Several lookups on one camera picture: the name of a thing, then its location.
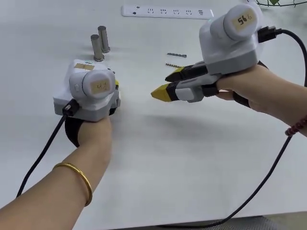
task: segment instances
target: label sticker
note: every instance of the label sticker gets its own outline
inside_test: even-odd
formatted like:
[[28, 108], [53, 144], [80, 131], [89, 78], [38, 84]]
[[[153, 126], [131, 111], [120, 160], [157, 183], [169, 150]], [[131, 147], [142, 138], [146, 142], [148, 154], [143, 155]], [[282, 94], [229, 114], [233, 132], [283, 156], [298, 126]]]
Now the label sticker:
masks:
[[245, 11], [243, 14], [237, 16], [232, 20], [233, 25], [236, 30], [240, 32], [244, 30], [247, 26], [252, 24], [256, 20], [256, 15], [252, 9]]
[[95, 66], [77, 63], [77, 64], [75, 65], [75, 68], [76, 68], [76, 69], [85, 69], [85, 70], [90, 70], [90, 71], [92, 71], [92, 70], [95, 68]]
[[91, 83], [92, 94], [98, 94], [102, 92], [110, 91], [109, 79], [97, 80]]

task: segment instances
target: metal cylinder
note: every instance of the metal cylinder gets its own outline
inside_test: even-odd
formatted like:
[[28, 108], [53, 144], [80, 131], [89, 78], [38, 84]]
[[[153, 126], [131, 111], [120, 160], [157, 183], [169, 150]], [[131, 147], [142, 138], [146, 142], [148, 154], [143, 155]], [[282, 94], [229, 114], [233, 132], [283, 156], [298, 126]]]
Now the metal cylinder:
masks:
[[101, 42], [101, 49], [103, 53], [110, 52], [109, 42], [107, 40], [107, 34], [106, 34], [106, 27], [101, 25], [98, 27], [100, 42]]
[[95, 61], [103, 61], [105, 59], [104, 54], [101, 50], [99, 35], [93, 34], [91, 36], [93, 51], [94, 51], [94, 60]]

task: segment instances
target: cable connector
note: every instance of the cable connector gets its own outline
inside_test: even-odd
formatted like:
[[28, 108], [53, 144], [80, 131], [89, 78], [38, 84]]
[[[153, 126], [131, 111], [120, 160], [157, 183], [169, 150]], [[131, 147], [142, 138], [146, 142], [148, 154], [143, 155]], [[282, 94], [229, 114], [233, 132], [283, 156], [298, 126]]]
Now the cable connector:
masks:
[[273, 40], [280, 34], [281, 29], [276, 29], [275, 26], [266, 26], [258, 30], [258, 42], [263, 43]]
[[75, 99], [72, 99], [66, 106], [63, 107], [62, 112], [65, 116], [74, 116], [79, 109], [79, 103]]

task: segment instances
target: finger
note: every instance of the finger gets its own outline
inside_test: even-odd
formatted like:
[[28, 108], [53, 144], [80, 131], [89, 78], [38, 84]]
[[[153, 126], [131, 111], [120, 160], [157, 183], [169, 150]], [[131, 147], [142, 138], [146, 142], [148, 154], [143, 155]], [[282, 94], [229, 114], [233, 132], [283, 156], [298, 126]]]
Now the finger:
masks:
[[226, 101], [233, 101], [233, 99], [234, 99], [232, 91], [229, 91], [229, 92], [219, 92], [217, 97], [221, 98], [221, 99], [224, 99]]

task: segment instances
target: white tabletop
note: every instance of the white tabletop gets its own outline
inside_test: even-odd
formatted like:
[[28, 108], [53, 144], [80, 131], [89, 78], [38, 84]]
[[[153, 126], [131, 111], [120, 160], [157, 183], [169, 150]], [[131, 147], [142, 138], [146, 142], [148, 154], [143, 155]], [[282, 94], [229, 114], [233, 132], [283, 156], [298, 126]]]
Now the white tabletop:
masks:
[[[20, 183], [60, 119], [53, 92], [69, 63], [92, 59], [90, 35], [106, 25], [122, 107], [112, 116], [113, 159], [76, 230], [104, 230], [222, 219], [263, 179], [285, 141], [287, 126], [236, 103], [164, 103], [150, 92], [173, 71], [169, 61], [201, 60], [204, 21], [125, 18], [125, 4], [202, 6], [216, 16], [236, 0], [3, 0], [0, 7], [0, 207]], [[268, 25], [296, 32], [307, 42], [305, 6], [265, 11]], [[188, 58], [167, 57], [167, 52]], [[277, 74], [303, 83], [303, 57], [285, 35], [266, 45], [262, 61]], [[237, 216], [307, 211], [307, 141], [297, 135], [272, 178]], [[63, 130], [27, 188], [72, 150]]]

